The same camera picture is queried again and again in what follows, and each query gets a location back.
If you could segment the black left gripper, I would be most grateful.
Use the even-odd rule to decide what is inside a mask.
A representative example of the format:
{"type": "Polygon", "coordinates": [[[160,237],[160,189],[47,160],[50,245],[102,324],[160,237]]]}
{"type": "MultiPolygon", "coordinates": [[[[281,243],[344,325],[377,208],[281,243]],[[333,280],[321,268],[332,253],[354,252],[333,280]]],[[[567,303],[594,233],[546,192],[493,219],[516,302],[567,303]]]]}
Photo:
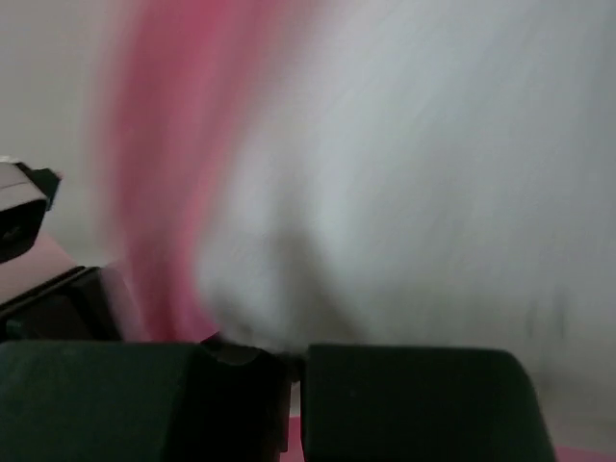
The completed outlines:
{"type": "Polygon", "coordinates": [[[1,341],[118,341],[99,267],[78,266],[1,304],[1,341]]]}

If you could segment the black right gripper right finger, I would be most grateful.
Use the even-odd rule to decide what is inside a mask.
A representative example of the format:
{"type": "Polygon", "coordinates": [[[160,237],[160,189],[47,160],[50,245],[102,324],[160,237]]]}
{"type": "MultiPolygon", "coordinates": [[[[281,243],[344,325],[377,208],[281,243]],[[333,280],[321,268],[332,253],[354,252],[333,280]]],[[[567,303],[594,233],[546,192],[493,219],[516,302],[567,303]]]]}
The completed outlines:
{"type": "Polygon", "coordinates": [[[301,381],[308,461],[553,461],[537,396],[504,351],[311,346],[301,381]]]}

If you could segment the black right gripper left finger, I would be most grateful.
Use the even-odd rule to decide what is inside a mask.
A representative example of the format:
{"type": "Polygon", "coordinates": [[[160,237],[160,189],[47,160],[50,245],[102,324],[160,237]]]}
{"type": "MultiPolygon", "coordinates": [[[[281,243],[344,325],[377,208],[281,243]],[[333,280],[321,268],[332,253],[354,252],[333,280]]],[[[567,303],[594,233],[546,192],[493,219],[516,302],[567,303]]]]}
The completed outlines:
{"type": "Polygon", "coordinates": [[[18,341],[1,347],[5,461],[276,461],[290,382],[255,348],[18,341]]]}

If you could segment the white pillow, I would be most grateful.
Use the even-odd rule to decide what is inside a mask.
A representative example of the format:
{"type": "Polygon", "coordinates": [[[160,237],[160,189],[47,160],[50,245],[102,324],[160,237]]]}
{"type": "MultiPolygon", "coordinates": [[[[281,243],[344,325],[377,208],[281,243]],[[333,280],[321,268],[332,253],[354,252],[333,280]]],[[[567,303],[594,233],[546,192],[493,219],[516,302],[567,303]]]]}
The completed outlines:
{"type": "Polygon", "coordinates": [[[498,347],[615,450],[615,5],[291,1],[200,241],[225,335],[498,347]]]}

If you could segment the pink satin pillowcase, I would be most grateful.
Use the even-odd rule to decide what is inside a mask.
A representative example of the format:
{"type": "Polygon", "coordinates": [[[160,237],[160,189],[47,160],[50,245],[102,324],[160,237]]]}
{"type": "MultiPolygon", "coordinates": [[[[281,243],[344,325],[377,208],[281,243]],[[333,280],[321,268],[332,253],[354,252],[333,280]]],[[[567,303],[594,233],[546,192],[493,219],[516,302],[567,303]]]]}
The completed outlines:
{"type": "Polygon", "coordinates": [[[249,127],[338,1],[135,1],[102,97],[101,182],[116,253],[112,312],[129,341],[216,332],[197,295],[201,233],[249,127]]]}

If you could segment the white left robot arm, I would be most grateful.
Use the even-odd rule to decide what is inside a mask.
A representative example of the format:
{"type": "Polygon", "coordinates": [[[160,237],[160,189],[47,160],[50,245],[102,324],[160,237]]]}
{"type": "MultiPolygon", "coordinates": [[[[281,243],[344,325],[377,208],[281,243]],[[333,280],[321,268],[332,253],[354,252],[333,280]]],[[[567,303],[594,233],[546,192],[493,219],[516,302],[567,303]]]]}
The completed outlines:
{"type": "Polygon", "coordinates": [[[1,340],[119,341],[99,267],[41,231],[61,177],[1,161],[1,340]]]}

